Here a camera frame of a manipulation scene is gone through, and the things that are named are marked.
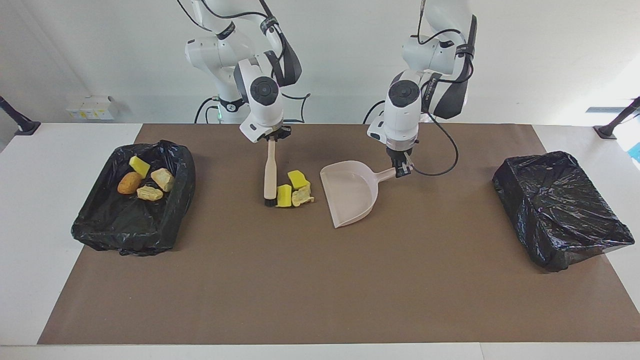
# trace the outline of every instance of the dustpan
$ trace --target dustpan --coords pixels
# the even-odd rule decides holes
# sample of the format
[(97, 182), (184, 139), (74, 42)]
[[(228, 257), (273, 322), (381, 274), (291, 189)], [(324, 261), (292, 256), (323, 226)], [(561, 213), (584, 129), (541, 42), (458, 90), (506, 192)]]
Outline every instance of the dustpan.
[(324, 167), (320, 178), (333, 226), (337, 229), (366, 217), (378, 198), (378, 183), (395, 175), (394, 168), (375, 173), (359, 161), (343, 161)]

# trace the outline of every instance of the white robotic arm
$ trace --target white robotic arm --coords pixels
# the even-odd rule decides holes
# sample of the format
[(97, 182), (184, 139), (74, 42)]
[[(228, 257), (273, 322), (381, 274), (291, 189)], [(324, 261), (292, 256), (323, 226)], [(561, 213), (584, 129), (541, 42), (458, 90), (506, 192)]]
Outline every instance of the white robotic arm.
[[(216, 36), (190, 40), (185, 47), (186, 57), (194, 67), (213, 75), (220, 98), (222, 121), (242, 123), (243, 134), (252, 142), (257, 142), (282, 126), (282, 103), (273, 101), (264, 105), (262, 99), (252, 96), (247, 89), (256, 79), (267, 76), (275, 77), (273, 83), (276, 89), (297, 82), (301, 74), (300, 62), (264, 0), (260, 0), (260, 3), (266, 14), (241, 12), (237, 15), (221, 15), (248, 8), (248, 0), (209, 2), (216, 6), (203, 0), (191, 0), (195, 22), (215, 32)], [(230, 20), (236, 17), (256, 22), (273, 50), (256, 55), (251, 40), (238, 32)], [(273, 120), (276, 115), (280, 115), (277, 122)]]
[(422, 0), (420, 23), (423, 14), (435, 35), (406, 41), (403, 58), (409, 69), (393, 79), (384, 114), (367, 131), (387, 146), (396, 177), (411, 173), (406, 155), (418, 142), (421, 114), (443, 119), (460, 114), (473, 71), (477, 21), (468, 0), (429, 0), (426, 6)]

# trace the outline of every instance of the black cable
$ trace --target black cable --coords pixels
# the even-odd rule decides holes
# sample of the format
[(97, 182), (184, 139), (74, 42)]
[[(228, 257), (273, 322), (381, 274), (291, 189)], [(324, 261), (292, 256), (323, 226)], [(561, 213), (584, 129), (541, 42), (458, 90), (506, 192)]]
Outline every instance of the black cable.
[(462, 35), (462, 33), (460, 32), (460, 30), (458, 29), (445, 29), (442, 31), (438, 31), (437, 33), (435, 33), (434, 35), (431, 35), (427, 40), (425, 41), (420, 41), (420, 33), (418, 32), (418, 44), (420, 45), (424, 45), (430, 41), (432, 41), (434, 38), (438, 37), (439, 35), (442, 35), (444, 33), (457, 33)]
[(468, 81), (471, 78), (471, 76), (473, 76), (473, 74), (474, 74), (474, 63), (471, 62), (471, 61), (469, 61), (469, 69), (470, 69), (469, 75), (467, 75), (467, 77), (462, 79), (462, 80), (446, 80), (446, 79), (442, 79), (442, 80), (441, 79), (436, 79), (436, 80), (441, 82), (441, 83), (462, 84), (465, 81)]
[(262, 8), (264, 9), (264, 12), (266, 12), (267, 15), (272, 17), (273, 13), (271, 12), (271, 9), (269, 9), (269, 5), (267, 5), (267, 3), (264, 0), (259, 0), (259, 1), (260, 1), (260, 5), (262, 5)]
[(284, 56), (284, 51), (287, 49), (287, 42), (282, 37), (281, 31), (278, 31), (278, 38), (280, 38), (280, 43), (282, 44), (282, 51), (280, 51), (280, 56), (278, 56), (278, 62), (280, 62), (280, 60), (282, 60), (282, 57)]
[(634, 117), (630, 117), (629, 119), (619, 123), (618, 125), (622, 125), (622, 124), (626, 124), (627, 122), (630, 122), (631, 120), (635, 119), (638, 117), (638, 115), (640, 115), (640, 113), (637, 113)]
[(180, 7), (182, 8), (182, 11), (187, 14), (187, 16), (189, 17), (189, 19), (191, 20), (192, 23), (196, 24), (196, 26), (198, 26), (200, 29), (206, 30), (206, 31), (211, 31), (211, 29), (207, 29), (204, 26), (200, 25), (197, 23), (196, 20), (193, 19), (193, 17), (191, 16), (191, 14), (187, 11), (187, 9), (184, 8), (184, 5), (182, 5), (182, 3), (180, 2), (180, 0), (176, 0), (178, 2), (178, 5), (180, 5)]
[(200, 116), (200, 112), (202, 111), (202, 108), (204, 108), (205, 104), (207, 104), (207, 102), (209, 102), (209, 101), (213, 101), (213, 99), (211, 99), (209, 97), (205, 101), (203, 101), (202, 104), (200, 104), (200, 107), (198, 108), (198, 111), (196, 111), (196, 117), (195, 117), (195, 119), (193, 119), (193, 123), (194, 124), (198, 123), (198, 117)]
[(450, 172), (451, 170), (453, 170), (453, 168), (456, 167), (456, 165), (458, 164), (458, 160), (460, 158), (460, 152), (458, 150), (458, 145), (456, 145), (456, 142), (453, 140), (451, 135), (449, 135), (449, 133), (444, 129), (444, 127), (442, 127), (442, 125), (440, 125), (440, 123), (437, 122), (436, 119), (430, 113), (427, 113), (427, 115), (429, 115), (429, 117), (431, 118), (433, 123), (436, 124), (440, 128), (440, 130), (442, 130), (444, 135), (447, 135), (447, 137), (449, 138), (449, 141), (451, 141), (451, 144), (453, 145), (453, 149), (456, 151), (456, 159), (453, 161), (453, 165), (451, 165), (450, 168), (448, 168), (447, 170), (445, 170), (443, 172), (439, 172), (439, 173), (436, 173), (436, 174), (429, 174), (429, 173), (426, 173), (426, 172), (421, 172), (420, 170), (415, 168), (415, 165), (411, 165), (411, 167), (413, 168), (413, 171), (417, 172), (420, 175), (424, 175), (424, 176), (440, 176), (440, 175), (444, 175), (444, 174)]
[(434, 38), (436, 38), (439, 35), (442, 35), (444, 33), (457, 33), (460, 36), (462, 36), (462, 33), (460, 32), (460, 30), (457, 29), (445, 29), (442, 31), (439, 31), (437, 33), (435, 33), (433, 36), (429, 37), (427, 40), (425, 41), (420, 41), (420, 28), (422, 27), (422, 16), (424, 15), (424, 2), (422, 2), (421, 6), (420, 6), (420, 19), (418, 20), (418, 33), (416, 34), (416, 37), (418, 38), (418, 44), (420, 45), (424, 45), (430, 41), (432, 41)]
[(425, 82), (424, 84), (422, 84), (422, 86), (420, 87), (420, 93), (423, 94), (422, 96), (422, 103), (424, 104), (427, 101), (427, 93), (424, 92), (424, 89), (432, 82), (434, 81), (437, 85), (437, 83), (450, 83), (450, 84), (462, 84), (466, 81), (468, 81), (471, 76), (473, 76), (474, 74), (474, 64), (473, 62), (469, 61), (469, 75), (467, 75), (467, 77), (465, 79), (462, 80), (446, 80), (446, 79), (438, 79), (438, 78), (431, 78), (429, 79), (427, 82)]
[(25, 114), (23, 114), (23, 113), (21, 113), (21, 112), (19, 112), (19, 111), (17, 111), (17, 110), (16, 110), (16, 113), (18, 113), (18, 115), (20, 115), (20, 117), (22, 117), (22, 119), (23, 119), (24, 121), (26, 121), (26, 122), (35, 122), (35, 121), (33, 121), (33, 120), (29, 119)]
[(384, 100), (380, 100), (375, 104), (373, 104), (373, 106), (371, 106), (371, 109), (369, 109), (369, 112), (367, 112), (367, 115), (365, 115), (364, 120), (362, 121), (362, 125), (365, 125), (367, 123), (367, 119), (369, 118), (369, 115), (371, 115), (371, 113), (373, 112), (373, 109), (375, 109), (378, 105), (384, 104), (384, 103), (385, 103)]
[(260, 13), (260, 12), (243, 12), (243, 13), (237, 13), (234, 15), (220, 15), (214, 12), (213, 10), (211, 10), (211, 8), (209, 8), (209, 5), (207, 5), (207, 2), (205, 0), (202, 0), (202, 4), (204, 5), (205, 8), (207, 8), (207, 11), (210, 12), (211, 15), (215, 17), (219, 17), (221, 19), (235, 19), (236, 17), (246, 16), (246, 15), (258, 15), (265, 19), (267, 18), (267, 15), (264, 15), (263, 13)]
[(305, 104), (307, 103), (307, 99), (309, 97), (311, 97), (311, 93), (308, 93), (307, 95), (298, 97), (298, 96), (289, 96), (285, 93), (282, 93), (282, 96), (286, 97), (287, 99), (291, 99), (291, 100), (302, 100), (302, 105), (300, 105), (300, 121), (291, 121), (291, 122), (299, 122), (301, 124), (305, 123)]
[(213, 106), (208, 107), (204, 111), (204, 120), (207, 122), (207, 124), (209, 123), (209, 110), (211, 110), (211, 109), (218, 109), (218, 107), (216, 105), (213, 105)]

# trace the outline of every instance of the brown mat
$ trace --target brown mat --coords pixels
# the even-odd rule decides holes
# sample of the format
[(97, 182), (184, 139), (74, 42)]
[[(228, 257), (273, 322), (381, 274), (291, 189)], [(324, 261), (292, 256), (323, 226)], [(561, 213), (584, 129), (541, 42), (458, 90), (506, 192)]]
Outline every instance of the brown mat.
[[(531, 126), (446, 125), (458, 168), (380, 185), (371, 214), (334, 229), (319, 171), (389, 167), (363, 126), (294, 126), (278, 144), (280, 182), (300, 169), (315, 204), (269, 209), (266, 143), (237, 126), (144, 125), (137, 142), (187, 145), (195, 199), (176, 247), (122, 257), (85, 247), (39, 344), (283, 344), (639, 341), (640, 315), (605, 256), (558, 274), (518, 243), (491, 178), (509, 156), (543, 153)], [(449, 166), (423, 125), (414, 160)]]

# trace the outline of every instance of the black garbage bag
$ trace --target black garbage bag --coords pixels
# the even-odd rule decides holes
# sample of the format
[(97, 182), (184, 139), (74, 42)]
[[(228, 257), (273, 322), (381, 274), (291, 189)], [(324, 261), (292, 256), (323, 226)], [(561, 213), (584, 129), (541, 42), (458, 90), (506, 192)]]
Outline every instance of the black garbage bag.
[(508, 158), (493, 185), (529, 257), (550, 272), (635, 243), (566, 152)]
[[(118, 193), (118, 183), (132, 172), (129, 159), (137, 156), (175, 176), (173, 189), (158, 201)], [(148, 175), (143, 185), (158, 188)], [(185, 146), (161, 140), (119, 147), (107, 160), (84, 202), (71, 234), (95, 250), (118, 250), (120, 255), (156, 255), (173, 247), (182, 217), (195, 191), (193, 157)]]

